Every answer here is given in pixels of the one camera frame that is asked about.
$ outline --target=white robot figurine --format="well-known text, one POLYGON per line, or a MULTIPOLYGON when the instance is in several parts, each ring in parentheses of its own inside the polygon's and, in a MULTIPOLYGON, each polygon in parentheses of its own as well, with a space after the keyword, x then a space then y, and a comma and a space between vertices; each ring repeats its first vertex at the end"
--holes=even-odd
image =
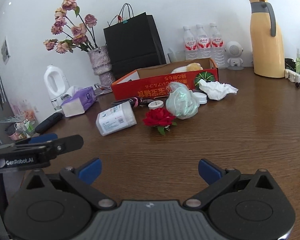
POLYGON ((243 48, 242 46, 236 41, 230 41, 227 43, 225 52, 229 55, 228 64, 230 66, 229 69, 232 70, 241 70, 243 69, 243 60, 240 58, 243 48))

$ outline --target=red and white label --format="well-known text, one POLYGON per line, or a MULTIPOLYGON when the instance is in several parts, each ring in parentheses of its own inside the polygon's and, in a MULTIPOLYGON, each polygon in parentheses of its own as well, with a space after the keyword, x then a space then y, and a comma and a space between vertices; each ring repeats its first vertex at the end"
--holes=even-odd
POLYGON ((201 49, 211 48, 211 42, 209 38, 201 38, 198 40, 198 46, 201 49))
POLYGON ((196 41, 188 41, 185 43, 186 50, 197 50, 198 45, 196 41))
POLYGON ((223 47, 223 39, 222 38, 214 38, 212 40, 212 47, 223 47))

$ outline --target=black paper bag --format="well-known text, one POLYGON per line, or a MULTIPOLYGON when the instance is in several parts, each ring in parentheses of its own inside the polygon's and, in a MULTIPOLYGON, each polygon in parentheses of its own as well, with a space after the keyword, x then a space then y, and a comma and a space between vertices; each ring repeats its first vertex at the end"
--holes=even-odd
POLYGON ((139 14, 105 28, 104 34, 116 79, 138 68, 166 63, 152 15, 139 14))

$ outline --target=red artificial flower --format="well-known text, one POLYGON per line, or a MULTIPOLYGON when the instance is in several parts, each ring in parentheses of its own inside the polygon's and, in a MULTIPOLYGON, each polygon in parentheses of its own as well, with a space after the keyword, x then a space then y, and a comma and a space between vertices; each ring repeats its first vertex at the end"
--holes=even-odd
POLYGON ((168 126, 172 125, 172 120, 175 119, 175 116, 170 114, 164 108, 151 109, 146 113, 146 118, 143 119, 143 122, 147 126, 168 126))

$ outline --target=purple tissue pack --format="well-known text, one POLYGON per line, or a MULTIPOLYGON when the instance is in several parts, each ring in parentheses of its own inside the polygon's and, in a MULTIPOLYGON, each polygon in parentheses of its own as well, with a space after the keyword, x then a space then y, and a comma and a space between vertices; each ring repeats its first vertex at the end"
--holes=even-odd
POLYGON ((61 107, 65 117, 84 114, 97 100, 93 87, 87 87, 77 91, 73 97, 66 99, 61 107))

